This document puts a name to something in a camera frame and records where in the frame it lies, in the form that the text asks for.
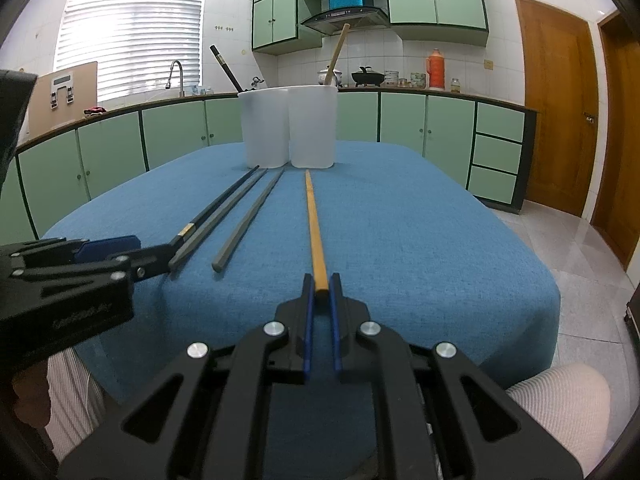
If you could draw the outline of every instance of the beige pants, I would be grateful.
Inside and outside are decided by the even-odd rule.
[[[91,377],[73,349],[49,359],[51,420],[47,433],[62,460],[104,420],[113,401]],[[609,424],[609,385],[583,364],[550,368],[507,390],[543,428],[577,459],[586,476],[600,461]],[[370,480],[376,458],[348,480]]]

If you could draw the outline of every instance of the range hood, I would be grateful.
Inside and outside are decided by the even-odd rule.
[[[349,23],[351,28],[389,28],[391,26],[386,12],[379,7],[354,6],[326,10],[308,18],[302,25],[323,34],[338,34],[342,26]]]

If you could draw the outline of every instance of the window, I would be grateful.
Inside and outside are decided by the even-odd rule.
[[[174,59],[199,84],[203,1],[67,0],[53,69],[97,61],[98,101],[164,89]]]

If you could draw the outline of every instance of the gray chopstick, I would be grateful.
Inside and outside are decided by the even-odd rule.
[[[187,257],[195,251],[202,241],[209,235],[215,227],[222,222],[224,217],[231,211],[240,199],[258,182],[267,170],[259,171],[236,195],[221,209],[214,213],[203,225],[201,225],[194,234],[188,238],[184,245],[178,249],[173,258],[169,260],[169,272],[175,269],[187,259]]]
[[[278,179],[284,173],[284,170],[285,170],[285,168],[282,168],[278,172],[278,174],[273,177],[273,179],[267,185],[267,187],[264,189],[262,194],[258,197],[258,199],[251,206],[251,209],[249,209],[249,211],[247,212],[246,215],[244,215],[244,218],[242,218],[241,222],[235,228],[233,233],[231,233],[231,236],[228,238],[228,240],[222,246],[222,248],[220,249],[218,254],[216,254],[216,257],[213,258],[213,261],[211,263],[211,267],[213,267],[213,270],[215,270],[216,272],[222,272],[223,270],[225,270],[225,267],[226,267],[226,264],[228,263],[229,258],[231,257],[231,255],[236,250],[236,247],[240,243],[240,240],[242,240],[242,237],[244,236],[244,234],[246,233],[247,229],[249,228],[249,225],[251,224],[251,222],[255,218],[255,216],[258,214],[258,211],[260,210],[262,204],[264,204],[264,201],[267,200],[267,197],[269,196],[269,193],[271,192],[273,187],[278,182]]]

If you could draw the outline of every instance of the brown door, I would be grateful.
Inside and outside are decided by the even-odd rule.
[[[640,234],[640,44],[617,16],[601,25],[609,128],[593,226],[625,269]]]
[[[526,80],[538,112],[527,199],[580,216],[598,131],[598,76],[589,25],[534,0],[516,0]]]

